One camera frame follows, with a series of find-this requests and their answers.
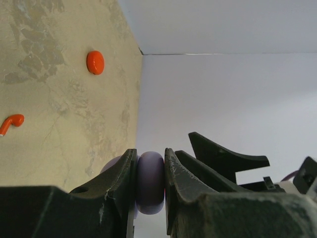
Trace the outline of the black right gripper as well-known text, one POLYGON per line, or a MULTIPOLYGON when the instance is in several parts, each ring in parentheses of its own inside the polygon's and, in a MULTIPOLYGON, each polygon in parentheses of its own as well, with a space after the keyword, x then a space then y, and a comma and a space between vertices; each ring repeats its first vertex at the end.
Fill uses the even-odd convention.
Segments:
MULTIPOLYGON (((189 139, 196 159, 233 183, 237 182, 237 172, 270 166, 266 156, 251 156, 233 152, 197 132, 189 133, 189 139)), ((263 181, 241 184, 240 186, 255 192, 286 192, 316 196, 317 161, 307 157, 298 170, 277 183, 273 183, 270 177, 264 177, 263 181)))

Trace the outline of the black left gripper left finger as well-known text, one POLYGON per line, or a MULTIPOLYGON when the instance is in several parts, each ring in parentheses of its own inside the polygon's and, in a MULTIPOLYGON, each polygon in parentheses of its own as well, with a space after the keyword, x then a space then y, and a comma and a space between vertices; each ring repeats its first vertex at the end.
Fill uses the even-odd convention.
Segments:
POLYGON ((137 151, 65 192, 56 186, 0 189, 3 238, 131 238, 134 235, 137 151))

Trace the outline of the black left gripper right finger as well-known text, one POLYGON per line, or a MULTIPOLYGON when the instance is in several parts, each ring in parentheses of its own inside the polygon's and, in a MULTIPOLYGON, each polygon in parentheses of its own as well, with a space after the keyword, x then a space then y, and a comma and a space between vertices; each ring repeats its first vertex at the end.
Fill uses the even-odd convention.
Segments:
POLYGON ((314 238, 317 205, 285 192, 217 192, 165 150, 166 232, 172 238, 314 238))

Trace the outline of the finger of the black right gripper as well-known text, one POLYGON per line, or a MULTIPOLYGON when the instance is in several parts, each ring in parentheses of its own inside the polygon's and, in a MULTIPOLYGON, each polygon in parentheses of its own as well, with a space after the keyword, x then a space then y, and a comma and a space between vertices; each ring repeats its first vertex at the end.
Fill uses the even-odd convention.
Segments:
POLYGON ((180 150, 175 151, 180 163, 200 181, 217 192, 248 192, 247 189, 225 178, 203 162, 180 150))

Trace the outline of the purple earbud charging case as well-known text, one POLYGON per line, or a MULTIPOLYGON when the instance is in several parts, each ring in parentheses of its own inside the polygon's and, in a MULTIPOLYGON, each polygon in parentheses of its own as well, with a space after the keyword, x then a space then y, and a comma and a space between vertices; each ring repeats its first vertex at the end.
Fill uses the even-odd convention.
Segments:
POLYGON ((154 215, 164 204, 165 175, 161 154, 148 151, 138 156, 134 219, 139 213, 154 215))

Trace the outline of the orange earbud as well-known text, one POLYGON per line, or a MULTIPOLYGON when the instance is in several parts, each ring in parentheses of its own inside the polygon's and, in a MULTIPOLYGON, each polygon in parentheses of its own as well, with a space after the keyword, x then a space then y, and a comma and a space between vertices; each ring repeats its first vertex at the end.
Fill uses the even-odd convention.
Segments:
POLYGON ((0 127, 0 136, 3 137, 6 135, 8 129, 11 126, 19 127, 24 123, 25 117, 22 114, 11 115, 4 120, 0 127))

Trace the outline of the orange round cap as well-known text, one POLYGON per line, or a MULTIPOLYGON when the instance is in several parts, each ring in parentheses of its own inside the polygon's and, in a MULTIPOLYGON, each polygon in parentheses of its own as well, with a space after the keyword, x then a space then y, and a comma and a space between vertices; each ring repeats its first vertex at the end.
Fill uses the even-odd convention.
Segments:
POLYGON ((100 75, 105 68, 105 60, 101 52, 90 51, 86 58, 87 69, 94 75, 100 75))

